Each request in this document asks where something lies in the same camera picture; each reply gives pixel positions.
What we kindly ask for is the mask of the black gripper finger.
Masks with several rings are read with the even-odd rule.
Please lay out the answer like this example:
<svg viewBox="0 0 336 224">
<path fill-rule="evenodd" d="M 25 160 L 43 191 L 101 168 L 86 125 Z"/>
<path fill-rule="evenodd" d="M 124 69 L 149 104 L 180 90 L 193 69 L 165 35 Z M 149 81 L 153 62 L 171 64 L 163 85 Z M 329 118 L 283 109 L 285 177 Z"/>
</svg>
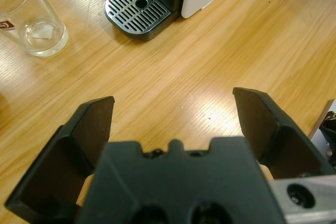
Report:
<svg viewBox="0 0 336 224">
<path fill-rule="evenodd" d="M 257 161 L 274 179 L 335 175 L 335 169 L 267 93 L 235 87 L 233 95 L 241 131 Z"/>
<path fill-rule="evenodd" d="M 109 140 L 113 97 L 81 104 L 33 161 L 5 206 L 11 211 L 66 212 L 96 169 Z"/>
</svg>

